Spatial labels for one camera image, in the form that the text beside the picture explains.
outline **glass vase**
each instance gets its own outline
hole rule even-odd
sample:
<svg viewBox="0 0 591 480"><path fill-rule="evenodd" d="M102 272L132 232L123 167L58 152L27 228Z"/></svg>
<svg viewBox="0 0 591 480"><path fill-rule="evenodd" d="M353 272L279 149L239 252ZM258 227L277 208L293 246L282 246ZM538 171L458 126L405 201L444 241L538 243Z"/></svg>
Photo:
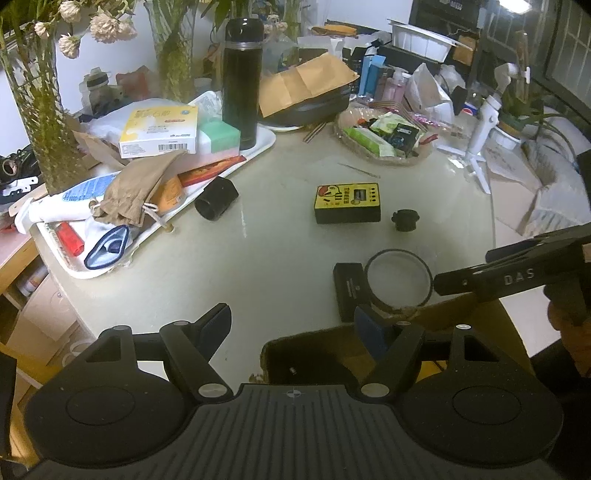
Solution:
<svg viewBox="0 0 591 480"><path fill-rule="evenodd" d="M187 103L196 96L193 79L193 31L197 2L148 0L162 96Z"/></svg>
<svg viewBox="0 0 591 480"><path fill-rule="evenodd" d="M301 30L300 10L301 0L285 0L285 11L283 14L283 21L287 23L285 34L296 43Z"/></svg>
<svg viewBox="0 0 591 480"><path fill-rule="evenodd" d="M53 35L32 30L0 35L0 62L50 195L87 179L74 134L66 124Z"/></svg>

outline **metal screw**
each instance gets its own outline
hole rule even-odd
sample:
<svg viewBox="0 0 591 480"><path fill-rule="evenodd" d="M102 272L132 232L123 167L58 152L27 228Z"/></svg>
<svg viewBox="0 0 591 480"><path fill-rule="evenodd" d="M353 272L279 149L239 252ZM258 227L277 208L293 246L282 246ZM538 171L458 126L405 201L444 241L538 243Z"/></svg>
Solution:
<svg viewBox="0 0 591 480"><path fill-rule="evenodd" d="M361 387L361 393L370 398L385 397L390 393L390 389L381 383L366 383Z"/></svg>
<svg viewBox="0 0 591 480"><path fill-rule="evenodd" d="M205 398L218 398L226 394L228 389L219 383L206 383L199 387L199 395Z"/></svg>

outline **dried flower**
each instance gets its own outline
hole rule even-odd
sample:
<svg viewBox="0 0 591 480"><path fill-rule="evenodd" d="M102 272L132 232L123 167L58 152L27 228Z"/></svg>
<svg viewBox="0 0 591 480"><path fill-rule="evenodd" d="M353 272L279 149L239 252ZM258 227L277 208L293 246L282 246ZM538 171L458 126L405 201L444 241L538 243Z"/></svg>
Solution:
<svg viewBox="0 0 591 480"><path fill-rule="evenodd" d="M49 28L51 24L49 22L37 22L35 24L35 33L41 38L49 38Z"/></svg>
<svg viewBox="0 0 591 480"><path fill-rule="evenodd" d="M66 0L60 4L60 15L68 23L80 21L80 5L73 0Z"/></svg>
<svg viewBox="0 0 591 480"><path fill-rule="evenodd" d="M57 45L62 52L69 59L76 59L80 54L80 37L75 35L62 35L58 40Z"/></svg>
<svg viewBox="0 0 591 480"><path fill-rule="evenodd" d="M90 20L90 35L96 41L113 43L119 38L119 21L99 7Z"/></svg>
<svg viewBox="0 0 591 480"><path fill-rule="evenodd" d="M119 40L131 40L137 36L138 31L135 29L131 17L119 22L119 34L117 36Z"/></svg>

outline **chopsticks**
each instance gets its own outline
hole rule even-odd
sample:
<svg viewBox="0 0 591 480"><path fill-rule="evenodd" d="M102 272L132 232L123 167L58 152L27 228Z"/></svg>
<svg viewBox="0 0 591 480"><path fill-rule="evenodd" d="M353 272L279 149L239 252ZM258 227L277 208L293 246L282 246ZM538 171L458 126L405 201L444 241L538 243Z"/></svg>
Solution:
<svg viewBox="0 0 591 480"><path fill-rule="evenodd" d="M318 125L316 125L316 126L315 126L315 127L312 129L312 132L310 132L309 134L307 134L307 135L304 137L304 142L305 142L305 143L310 143L310 142L312 141L312 139L313 139L313 138L314 138L316 135L318 135L318 134L319 134L319 133L322 131L322 129L323 129L324 127L326 127L326 124L327 124L327 123L328 123L327 121L324 121L324 122L320 122Z"/></svg>

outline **brown envelope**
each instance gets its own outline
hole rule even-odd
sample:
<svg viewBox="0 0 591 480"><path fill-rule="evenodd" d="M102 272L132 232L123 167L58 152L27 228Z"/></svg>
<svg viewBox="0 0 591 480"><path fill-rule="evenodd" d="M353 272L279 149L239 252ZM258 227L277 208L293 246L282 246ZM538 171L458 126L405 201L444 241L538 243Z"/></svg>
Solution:
<svg viewBox="0 0 591 480"><path fill-rule="evenodd" d="M259 107L263 117L308 98L347 85L359 77L330 53L261 80Z"/></svg>

